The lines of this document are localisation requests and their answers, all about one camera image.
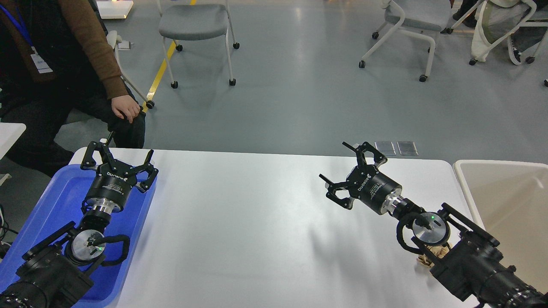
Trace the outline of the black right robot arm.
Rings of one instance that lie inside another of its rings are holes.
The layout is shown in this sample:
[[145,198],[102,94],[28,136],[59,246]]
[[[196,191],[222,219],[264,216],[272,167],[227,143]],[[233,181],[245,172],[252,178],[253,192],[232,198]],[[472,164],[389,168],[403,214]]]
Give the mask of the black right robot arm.
[[514,266],[501,265],[499,240],[446,203],[437,212],[428,212],[403,198],[402,186],[378,169],[386,156],[370,143],[343,145],[354,152],[357,165],[340,183],[320,175],[328,199],[345,209],[359,200],[376,214],[397,219],[399,245],[432,261],[430,273],[461,301],[475,296],[480,308],[547,306],[547,294],[518,278]]

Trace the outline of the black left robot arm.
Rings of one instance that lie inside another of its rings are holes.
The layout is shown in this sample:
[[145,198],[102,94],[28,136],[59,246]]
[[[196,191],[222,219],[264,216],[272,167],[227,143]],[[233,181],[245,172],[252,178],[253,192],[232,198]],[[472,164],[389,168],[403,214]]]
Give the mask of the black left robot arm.
[[108,235],[112,214],[121,212],[131,191],[146,193],[158,175],[149,150],[141,165],[115,159],[108,142],[90,142],[80,164],[93,180],[82,199],[82,218],[70,221],[22,254],[17,281],[1,293],[3,308],[70,308],[92,289],[99,267],[122,264],[131,236]]

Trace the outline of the seated person's hand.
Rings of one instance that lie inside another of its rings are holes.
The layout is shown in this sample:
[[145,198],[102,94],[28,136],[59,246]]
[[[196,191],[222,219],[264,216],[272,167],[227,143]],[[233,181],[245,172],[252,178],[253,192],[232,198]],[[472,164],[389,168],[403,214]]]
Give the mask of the seated person's hand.
[[117,117],[129,121],[130,124],[133,123],[134,119],[141,112],[139,104],[130,95],[112,98],[111,108]]

